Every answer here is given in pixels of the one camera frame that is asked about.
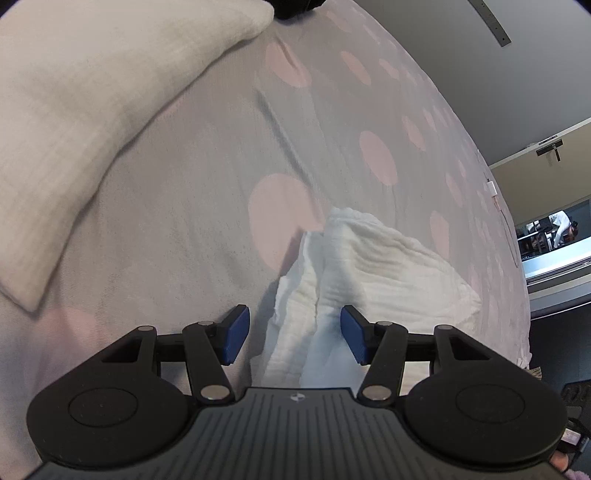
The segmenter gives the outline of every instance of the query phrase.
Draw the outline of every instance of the white cloth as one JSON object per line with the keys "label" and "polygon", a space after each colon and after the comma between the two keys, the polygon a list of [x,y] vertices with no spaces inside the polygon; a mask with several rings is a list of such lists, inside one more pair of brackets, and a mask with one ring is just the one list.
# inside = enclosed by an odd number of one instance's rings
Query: white cloth
{"label": "white cloth", "polygon": [[115,154],[264,0],[21,0],[0,19],[0,288],[37,308]]}
{"label": "white cloth", "polygon": [[[340,332],[340,310],[354,305],[370,322],[389,320],[411,333],[442,323],[476,336],[480,298],[439,255],[367,213],[333,209],[323,233],[305,233],[300,253],[279,282],[274,315],[254,384],[263,387],[350,387],[367,367]],[[407,364],[402,392],[428,376]]]}

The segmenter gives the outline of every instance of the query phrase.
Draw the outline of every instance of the white muslin cloth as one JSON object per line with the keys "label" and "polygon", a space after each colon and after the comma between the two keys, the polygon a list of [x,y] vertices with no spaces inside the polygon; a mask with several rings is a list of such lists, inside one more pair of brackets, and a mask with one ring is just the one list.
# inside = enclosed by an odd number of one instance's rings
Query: white muslin cloth
{"label": "white muslin cloth", "polygon": [[[480,297],[439,255],[376,217],[333,209],[324,232],[303,235],[294,265],[279,282],[261,356],[252,360],[262,387],[350,387],[358,365],[340,331],[340,311],[354,305],[370,322],[389,320],[411,333],[442,323],[476,335]],[[428,376],[407,363],[402,393]]]}

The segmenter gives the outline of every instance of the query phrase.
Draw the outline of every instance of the pink polka dot bedsheet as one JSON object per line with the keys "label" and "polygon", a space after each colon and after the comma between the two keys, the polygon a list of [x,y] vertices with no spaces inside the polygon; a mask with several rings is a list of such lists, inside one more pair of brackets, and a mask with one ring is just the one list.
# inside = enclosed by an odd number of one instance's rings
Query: pink polka dot bedsheet
{"label": "pink polka dot bedsheet", "polygon": [[[481,338],[527,360],[521,262],[488,178],[433,82],[354,2],[274,22],[120,153],[39,311],[0,299],[0,477],[38,462],[24,421],[33,395],[137,325],[179,332],[247,304],[251,334],[227,372],[248,385],[278,278],[333,206],[371,213],[448,260],[482,299]],[[181,373],[167,375],[182,383]]]}

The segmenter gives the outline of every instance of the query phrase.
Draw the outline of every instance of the white pillow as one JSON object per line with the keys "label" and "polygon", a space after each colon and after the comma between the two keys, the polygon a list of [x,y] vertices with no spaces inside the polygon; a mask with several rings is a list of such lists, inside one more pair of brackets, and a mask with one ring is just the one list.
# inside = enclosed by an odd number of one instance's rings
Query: white pillow
{"label": "white pillow", "polygon": [[20,0],[0,18],[5,294],[37,308],[117,152],[272,17],[264,0]]}

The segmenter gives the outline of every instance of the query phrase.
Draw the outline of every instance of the ceiling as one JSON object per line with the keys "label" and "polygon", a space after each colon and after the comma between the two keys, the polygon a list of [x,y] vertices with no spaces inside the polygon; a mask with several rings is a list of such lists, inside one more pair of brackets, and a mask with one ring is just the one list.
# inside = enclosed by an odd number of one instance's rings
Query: ceiling
{"label": "ceiling", "polygon": [[413,56],[488,164],[591,117],[591,15],[574,0],[356,0]]}

